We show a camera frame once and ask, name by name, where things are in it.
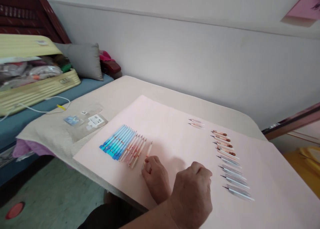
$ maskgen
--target beige cloth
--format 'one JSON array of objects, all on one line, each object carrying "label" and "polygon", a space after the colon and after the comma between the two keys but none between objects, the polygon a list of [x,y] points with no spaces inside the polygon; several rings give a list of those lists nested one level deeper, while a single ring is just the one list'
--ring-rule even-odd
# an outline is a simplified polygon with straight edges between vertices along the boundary
[{"label": "beige cloth", "polygon": [[73,143],[67,131],[69,125],[67,125],[63,119],[67,116],[78,114],[87,108],[88,105],[99,103],[103,106],[100,114],[104,116],[106,120],[110,121],[117,113],[142,94],[177,110],[203,118],[204,120],[244,135],[266,141],[266,138],[260,132],[255,122],[241,112],[150,84],[130,76],[121,77],[73,100],[66,112],[45,114],[39,117],[28,124],[17,138],[35,141],[46,146],[59,159],[80,173],[111,191],[113,194],[126,199],[134,206],[140,207],[140,205],[125,196],[107,181],[98,177],[72,158],[99,130]]}]

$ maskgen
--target red circle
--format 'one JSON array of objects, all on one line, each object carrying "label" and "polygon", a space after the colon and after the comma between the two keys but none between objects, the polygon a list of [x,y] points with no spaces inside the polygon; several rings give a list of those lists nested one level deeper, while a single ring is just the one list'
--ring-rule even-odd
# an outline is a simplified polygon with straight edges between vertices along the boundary
[{"label": "red circle", "polygon": [[11,207],[11,209],[8,211],[8,213],[6,214],[6,220],[15,218],[16,216],[18,216],[23,208],[24,208],[24,202],[19,202],[18,204],[15,204],[13,207]]}]

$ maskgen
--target yellow object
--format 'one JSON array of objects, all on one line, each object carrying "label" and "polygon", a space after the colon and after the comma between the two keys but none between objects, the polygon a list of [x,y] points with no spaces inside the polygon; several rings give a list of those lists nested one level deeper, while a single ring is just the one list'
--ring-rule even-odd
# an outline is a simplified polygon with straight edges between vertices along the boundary
[{"label": "yellow object", "polygon": [[[5,57],[30,57],[42,55],[62,54],[54,43],[47,37],[38,35],[13,35],[0,34],[0,58]],[[0,92],[0,117],[17,104],[33,106],[45,98],[52,97],[81,83],[76,71],[59,76],[40,80],[35,83],[23,85],[14,89]],[[25,109],[18,105],[10,113],[14,114]]]},{"label": "yellow object", "polygon": [[318,155],[320,155],[319,147],[308,146],[285,153],[283,156],[320,199],[320,161]]},{"label": "yellow object", "polygon": [[62,54],[45,36],[0,34],[0,58]]},{"label": "yellow object", "polygon": [[57,107],[63,109],[64,111],[66,110],[62,105],[57,105]]}]

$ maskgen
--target red cloth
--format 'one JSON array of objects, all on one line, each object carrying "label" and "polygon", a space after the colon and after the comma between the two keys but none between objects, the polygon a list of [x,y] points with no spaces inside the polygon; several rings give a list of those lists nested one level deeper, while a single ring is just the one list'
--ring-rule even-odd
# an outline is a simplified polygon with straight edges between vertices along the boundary
[{"label": "red cloth", "polygon": [[102,61],[115,61],[114,59],[111,59],[111,56],[106,52],[105,50],[100,50],[100,60]]}]

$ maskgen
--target plastic bag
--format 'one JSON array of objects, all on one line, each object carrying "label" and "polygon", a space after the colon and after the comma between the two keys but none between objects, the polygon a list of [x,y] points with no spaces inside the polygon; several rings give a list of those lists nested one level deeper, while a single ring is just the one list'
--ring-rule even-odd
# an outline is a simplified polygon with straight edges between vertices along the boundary
[{"label": "plastic bag", "polygon": [[54,66],[54,65],[43,65],[43,66],[33,67],[29,71],[29,75],[40,75],[40,74],[60,75],[60,74],[62,74],[62,70],[59,67]]},{"label": "plastic bag", "polygon": [[0,81],[8,80],[11,77],[22,76],[27,65],[27,62],[0,64]]},{"label": "plastic bag", "polygon": [[14,89],[26,84],[37,82],[39,80],[58,76],[60,74],[62,74],[62,70],[57,66],[37,66],[28,71],[25,71],[24,76],[22,77],[14,77],[11,80],[3,82],[3,85],[0,87],[0,91]]},{"label": "plastic bag", "polygon": [[64,119],[67,123],[67,131],[73,142],[77,142],[108,123],[108,121],[99,113],[101,111],[102,106],[99,103],[96,103],[80,111],[76,115]]}]

